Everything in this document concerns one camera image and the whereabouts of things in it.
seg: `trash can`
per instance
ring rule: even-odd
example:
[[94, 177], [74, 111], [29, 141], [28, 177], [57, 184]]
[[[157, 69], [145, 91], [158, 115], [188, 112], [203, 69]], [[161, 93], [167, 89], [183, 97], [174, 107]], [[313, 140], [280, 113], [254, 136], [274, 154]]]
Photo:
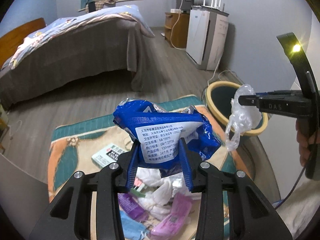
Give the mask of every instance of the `trash can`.
[[[240, 85], [233, 82], [217, 81], [211, 83], [205, 93], [208, 108], [223, 130], [225, 130], [229, 122], [229, 116], [231, 115], [231, 99], [234, 98], [239, 87]], [[261, 134], [267, 125], [268, 115], [262, 113], [262, 118], [258, 126], [255, 129], [243, 133], [240, 137], [240, 143], [244, 142], [250, 136]]]

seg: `black robotic device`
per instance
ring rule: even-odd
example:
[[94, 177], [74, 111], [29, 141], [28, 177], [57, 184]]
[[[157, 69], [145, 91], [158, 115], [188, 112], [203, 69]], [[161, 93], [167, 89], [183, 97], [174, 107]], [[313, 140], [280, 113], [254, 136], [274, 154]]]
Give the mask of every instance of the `black robotic device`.
[[[295, 69], [302, 91], [241, 96], [239, 102], [257, 106], [262, 112], [298, 118], [303, 134], [309, 137], [316, 131], [319, 120], [316, 81], [295, 35], [281, 35], [278, 40]], [[133, 184], [139, 147], [139, 142], [135, 141], [130, 152], [121, 154], [117, 163], [111, 163], [100, 172], [88, 175], [82, 171], [75, 172], [41, 216], [29, 240], [90, 239], [94, 191], [97, 192], [97, 240], [124, 240], [117, 193], [129, 192]], [[312, 152], [306, 176], [320, 179], [320, 155], [317, 149]], [[198, 153], [189, 151], [183, 138], [179, 140], [179, 156], [186, 185], [193, 193], [202, 192], [196, 240], [223, 239], [223, 190], [228, 192], [230, 240], [292, 239], [276, 210], [243, 171], [235, 174], [219, 171], [210, 163], [203, 162]], [[305, 235], [318, 223], [319, 215], [318, 210]]]

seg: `silver screw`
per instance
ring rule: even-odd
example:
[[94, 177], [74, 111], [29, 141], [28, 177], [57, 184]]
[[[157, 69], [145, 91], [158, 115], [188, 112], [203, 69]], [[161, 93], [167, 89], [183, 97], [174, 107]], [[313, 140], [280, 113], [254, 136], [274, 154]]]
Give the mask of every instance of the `silver screw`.
[[201, 168], [203, 168], [203, 169], [207, 169], [207, 168], [210, 167], [210, 164], [209, 164], [209, 163], [206, 163], [206, 162], [203, 162], [203, 163], [200, 164], [200, 166], [201, 166]]
[[115, 170], [119, 167], [119, 164], [118, 163], [111, 163], [109, 168], [112, 169], [112, 170]]
[[73, 176], [76, 178], [76, 179], [79, 179], [80, 177], [82, 177], [83, 173], [81, 171], [77, 171]]
[[244, 171], [237, 171], [237, 176], [240, 178], [244, 178], [245, 177], [245, 172]]

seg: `window sill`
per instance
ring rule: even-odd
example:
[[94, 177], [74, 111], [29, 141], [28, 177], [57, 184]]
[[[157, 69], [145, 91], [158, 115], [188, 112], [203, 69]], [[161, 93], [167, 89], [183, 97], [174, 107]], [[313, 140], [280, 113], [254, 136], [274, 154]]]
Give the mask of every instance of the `window sill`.
[[[116, 3], [118, 3], [118, 2], [127, 2], [127, 1], [137, 1], [137, 0], [118, 0], [118, 1], [116, 1]], [[82, 12], [82, 11], [85, 11], [85, 8], [82, 8], [82, 9], [78, 10], [78, 12]]]

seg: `glowing led light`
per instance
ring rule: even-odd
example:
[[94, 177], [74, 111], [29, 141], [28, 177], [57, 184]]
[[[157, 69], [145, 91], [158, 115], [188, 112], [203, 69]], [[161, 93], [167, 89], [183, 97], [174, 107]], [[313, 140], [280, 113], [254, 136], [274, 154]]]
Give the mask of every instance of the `glowing led light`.
[[296, 45], [293, 46], [292, 51], [293, 52], [298, 52], [298, 51], [300, 51], [300, 49], [301, 49], [301, 46], [299, 44], [296, 44]]

